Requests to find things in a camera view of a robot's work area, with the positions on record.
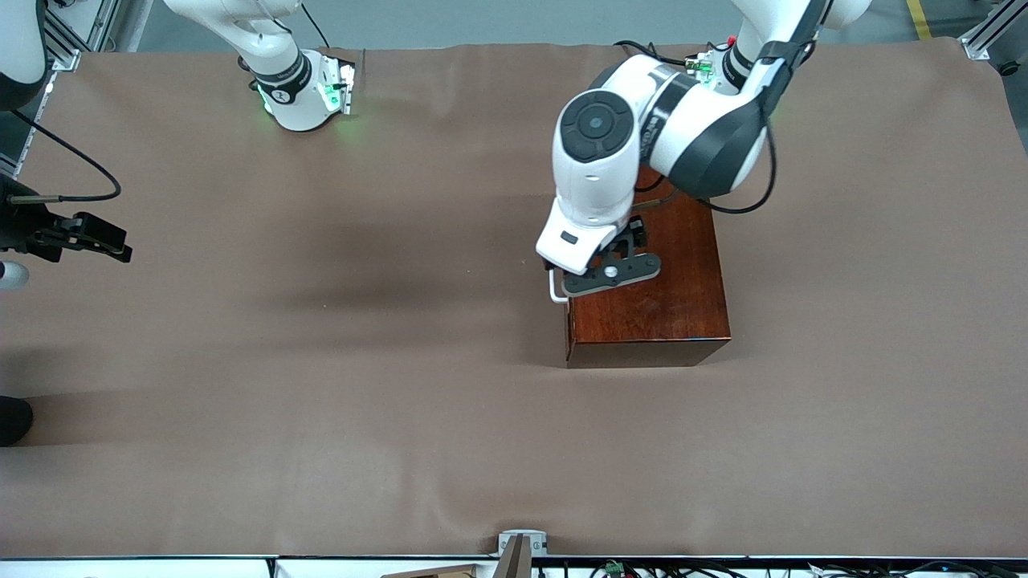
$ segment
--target yellow floor line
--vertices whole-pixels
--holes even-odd
[[[917,30],[917,37],[921,40],[931,38],[931,31],[928,30],[928,21],[924,17],[924,8],[921,0],[907,0],[907,8],[910,9],[910,17],[914,19],[914,29]]]

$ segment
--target dark wood surface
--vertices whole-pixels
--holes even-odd
[[[639,171],[638,186],[657,174]],[[663,198],[664,182],[636,201]],[[568,367],[696,365],[731,338],[710,210],[680,194],[639,213],[647,251],[662,260],[656,279],[572,299]]]

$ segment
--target brown tabletop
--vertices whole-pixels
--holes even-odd
[[[717,217],[733,340],[567,370],[534,243],[611,47],[368,52],[290,134],[231,55],[85,55],[43,122],[125,193],[128,265],[2,296],[0,554],[1023,555],[1028,164],[949,39],[821,46],[770,203]],[[724,204],[764,188],[766,167]],[[103,192],[37,138],[22,180]]]

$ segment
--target black cylinder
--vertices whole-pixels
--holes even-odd
[[[24,399],[0,396],[0,447],[25,437],[32,427],[32,406]]]

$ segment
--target wooden box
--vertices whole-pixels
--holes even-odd
[[[639,171],[639,187],[657,179]],[[664,182],[636,201],[663,198]],[[710,210],[680,193],[639,213],[660,275],[567,304],[567,367],[693,366],[731,339]]]

